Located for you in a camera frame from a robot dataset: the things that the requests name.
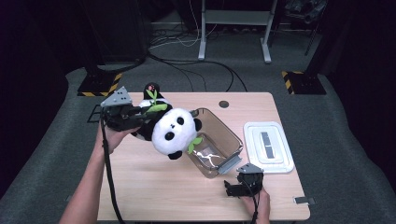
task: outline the panda head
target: panda head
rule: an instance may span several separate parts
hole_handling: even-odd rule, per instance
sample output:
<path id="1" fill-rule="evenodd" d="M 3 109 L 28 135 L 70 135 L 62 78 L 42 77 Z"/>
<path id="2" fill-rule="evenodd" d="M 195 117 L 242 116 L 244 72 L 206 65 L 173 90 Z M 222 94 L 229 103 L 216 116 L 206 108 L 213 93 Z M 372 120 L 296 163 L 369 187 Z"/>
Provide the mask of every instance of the panda head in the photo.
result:
<path id="1" fill-rule="evenodd" d="M 151 141 L 159 152 L 176 160 L 187 150 L 201 127 L 201 121 L 194 119 L 188 110 L 174 108 L 155 124 Z"/>

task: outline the white tray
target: white tray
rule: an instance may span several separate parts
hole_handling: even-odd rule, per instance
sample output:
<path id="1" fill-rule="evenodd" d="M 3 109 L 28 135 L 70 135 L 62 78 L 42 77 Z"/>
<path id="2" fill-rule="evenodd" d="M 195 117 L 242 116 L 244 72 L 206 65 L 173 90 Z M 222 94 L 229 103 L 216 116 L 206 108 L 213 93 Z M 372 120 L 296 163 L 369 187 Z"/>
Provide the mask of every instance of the white tray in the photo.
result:
<path id="1" fill-rule="evenodd" d="M 265 174 L 286 174 L 294 162 L 283 128 L 277 122 L 248 122 L 244 126 L 250 163 Z"/>

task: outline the black wall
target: black wall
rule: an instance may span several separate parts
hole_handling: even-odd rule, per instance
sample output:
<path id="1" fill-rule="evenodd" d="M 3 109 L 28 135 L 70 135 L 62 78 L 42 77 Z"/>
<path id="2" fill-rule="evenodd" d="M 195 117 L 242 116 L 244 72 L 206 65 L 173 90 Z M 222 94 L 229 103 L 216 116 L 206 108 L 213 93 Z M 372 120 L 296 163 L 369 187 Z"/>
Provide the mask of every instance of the black wall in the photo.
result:
<path id="1" fill-rule="evenodd" d="M 140 5 L 146 5 L 148 1 L 81 2 L 105 63 L 130 63 L 146 58 L 152 30 Z"/>
<path id="2" fill-rule="evenodd" d="M 0 10 L 2 197 L 52 123 L 68 84 L 25 2 L 1 1 Z"/>
<path id="3" fill-rule="evenodd" d="M 396 2 L 359 1 L 329 76 L 350 130 L 396 191 Z"/>

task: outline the yellow and black hazard tape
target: yellow and black hazard tape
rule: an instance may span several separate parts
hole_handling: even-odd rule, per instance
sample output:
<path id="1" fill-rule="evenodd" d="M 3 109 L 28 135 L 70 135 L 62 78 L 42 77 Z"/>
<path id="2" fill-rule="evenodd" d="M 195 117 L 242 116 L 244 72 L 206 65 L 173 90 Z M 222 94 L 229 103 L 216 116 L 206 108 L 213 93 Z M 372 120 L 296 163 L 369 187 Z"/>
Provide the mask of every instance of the yellow and black hazard tape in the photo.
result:
<path id="1" fill-rule="evenodd" d="M 282 77 L 285 81 L 286 89 L 288 89 L 289 94 L 294 94 L 294 89 L 291 85 L 291 80 L 289 79 L 290 74 L 303 74 L 303 72 L 289 72 L 289 71 L 282 71 Z"/>
<path id="2" fill-rule="evenodd" d="M 95 92 L 95 91 L 81 91 L 78 93 L 78 96 L 108 96 L 114 93 L 114 91 L 116 90 L 117 86 L 119 85 L 120 79 L 122 77 L 122 73 L 117 74 L 114 77 L 114 81 L 111 84 L 110 88 L 108 91 L 99 91 L 99 92 Z"/>

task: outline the gray carpet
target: gray carpet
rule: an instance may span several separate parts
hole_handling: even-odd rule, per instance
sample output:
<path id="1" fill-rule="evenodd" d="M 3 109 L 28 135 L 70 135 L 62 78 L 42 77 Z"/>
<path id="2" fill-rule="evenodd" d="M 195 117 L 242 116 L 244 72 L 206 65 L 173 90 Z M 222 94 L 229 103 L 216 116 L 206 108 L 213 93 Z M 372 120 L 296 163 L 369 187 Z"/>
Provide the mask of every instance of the gray carpet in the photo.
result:
<path id="1" fill-rule="evenodd" d="M 208 40 L 206 59 L 230 66 L 248 91 L 274 95 L 305 195 L 317 201 L 310 207 L 311 218 L 302 223 L 396 223 L 395 193 L 348 129 L 343 107 L 327 78 L 319 75 L 326 95 L 289 95 L 286 90 L 281 71 L 304 71 L 319 37 L 304 56 L 309 37 L 280 32 L 270 48 L 273 62 L 264 64 L 261 36 L 221 35 Z M 198 43 L 191 47 L 169 44 L 150 52 L 165 59 L 196 60 L 198 48 Z M 227 70 L 214 64 L 182 68 L 200 76 L 146 59 L 123 74 L 119 87 L 142 91 L 146 83 L 155 81 L 162 91 L 226 91 L 232 80 Z M 73 194 L 91 155 L 97 125 L 87 123 L 87 118 L 94 105 L 104 100 L 77 96 L 84 77 L 83 69 L 67 75 L 64 104 L 2 198 L 0 223 L 56 223 L 62 215 L 65 199 Z M 237 78 L 230 91 L 244 91 Z"/>

